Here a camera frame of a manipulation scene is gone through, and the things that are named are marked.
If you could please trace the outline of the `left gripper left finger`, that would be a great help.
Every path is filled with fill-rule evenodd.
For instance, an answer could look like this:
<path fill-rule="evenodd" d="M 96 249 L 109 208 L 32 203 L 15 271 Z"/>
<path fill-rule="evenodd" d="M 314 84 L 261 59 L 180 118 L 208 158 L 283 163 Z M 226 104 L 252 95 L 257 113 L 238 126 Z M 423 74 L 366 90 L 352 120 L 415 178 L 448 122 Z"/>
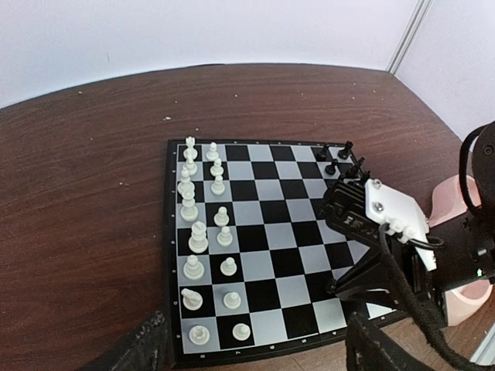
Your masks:
<path fill-rule="evenodd" d="M 166 360 L 167 318 L 154 311 L 113 347 L 78 370 L 163 370 Z"/>

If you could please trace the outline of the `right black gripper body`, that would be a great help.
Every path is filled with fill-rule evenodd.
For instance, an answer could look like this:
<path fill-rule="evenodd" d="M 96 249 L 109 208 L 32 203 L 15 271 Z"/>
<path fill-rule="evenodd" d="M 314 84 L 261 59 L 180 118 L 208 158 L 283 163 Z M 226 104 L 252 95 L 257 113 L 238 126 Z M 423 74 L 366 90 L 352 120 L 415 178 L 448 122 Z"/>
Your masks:
<path fill-rule="evenodd" d="M 473 282 L 494 283 L 494 126 L 473 130 L 456 176 L 432 194 L 426 216 L 410 195 L 354 165 L 325 192 L 326 225 L 367 252 L 326 289 L 343 301 L 405 310 L 405 290 L 443 313 Z"/>

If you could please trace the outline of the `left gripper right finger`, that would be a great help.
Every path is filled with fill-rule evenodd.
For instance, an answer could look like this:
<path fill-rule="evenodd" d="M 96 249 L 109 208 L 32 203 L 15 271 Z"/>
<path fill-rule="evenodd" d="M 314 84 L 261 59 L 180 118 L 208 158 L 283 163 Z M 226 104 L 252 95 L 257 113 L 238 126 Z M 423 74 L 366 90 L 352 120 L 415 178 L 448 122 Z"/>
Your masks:
<path fill-rule="evenodd" d="M 348 321 L 345 345 L 347 370 L 429 370 L 357 312 Z"/>

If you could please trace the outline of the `black knight chess piece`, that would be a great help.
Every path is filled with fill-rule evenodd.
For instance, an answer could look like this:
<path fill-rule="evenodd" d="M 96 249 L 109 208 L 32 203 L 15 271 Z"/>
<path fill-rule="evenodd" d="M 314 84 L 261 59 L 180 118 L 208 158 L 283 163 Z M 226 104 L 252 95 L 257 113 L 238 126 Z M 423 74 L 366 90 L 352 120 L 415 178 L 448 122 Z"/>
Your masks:
<path fill-rule="evenodd" d="M 345 171 L 344 177 L 346 179 L 358 179 L 360 177 L 361 167 L 364 161 L 365 161 L 365 157 L 359 158 L 354 165 L 352 165 L 350 168 L 348 168 Z"/>

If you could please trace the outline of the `black and white chessboard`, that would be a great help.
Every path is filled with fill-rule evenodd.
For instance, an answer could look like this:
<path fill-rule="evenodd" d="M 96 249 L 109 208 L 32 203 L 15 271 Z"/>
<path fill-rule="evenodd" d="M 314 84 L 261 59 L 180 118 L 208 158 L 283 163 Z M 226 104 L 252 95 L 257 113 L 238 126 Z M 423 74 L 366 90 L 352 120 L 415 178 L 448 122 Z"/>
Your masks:
<path fill-rule="evenodd" d="M 186 143 L 168 143 L 163 257 L 173 368 L 251 362 L 338 342 L 354 312 L 379 326 L 403 319 L 399 311 L 341 302 L 326 292 L 329 279 L 344 275 L 367 252 L 365 245 L 331 230 L 319 214 L 323 194 L 334 180 L 325 173 L 326 165 L 336 158 L 337 173 L 343 173 L 356 161 L 353 156 L 338 158 L 341 145 L 329 145 L 329 159 L 318 162 L 315 150 L 322 143 L 219 141 L 226 187 L 221 196 L 210 188 L 209 145 L 209 140 L 195 145 L 198 171 L 191 180 L 209 242 L 195 254 L 188 245 L 191 223 L 180 216 L 177 190 Z M 221 206 L 230 217 L 224 227 L 213 221 Z M 203 296 L 199 310 L 184 307 L 183 288 Z M 238 309 L 224 306 L 230 291 L 241 296 Z M 237 323 L 251 327 L 247 341 L 232 336 Z M 210 330 L 206 345 L 189 340 L 194 325 Z"/>

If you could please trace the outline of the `black rook corner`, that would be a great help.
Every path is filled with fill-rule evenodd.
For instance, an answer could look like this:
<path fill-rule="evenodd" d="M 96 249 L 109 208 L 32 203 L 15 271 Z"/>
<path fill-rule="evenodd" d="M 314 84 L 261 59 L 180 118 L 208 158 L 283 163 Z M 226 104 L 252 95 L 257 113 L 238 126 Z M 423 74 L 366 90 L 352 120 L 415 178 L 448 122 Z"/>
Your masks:
<path fill-rule="evenodd" d="M 352 153 L 353 142 L 347 141 L 345 145 L 338 151 L 337 156 L 341 159 L 348 159 Z"/>

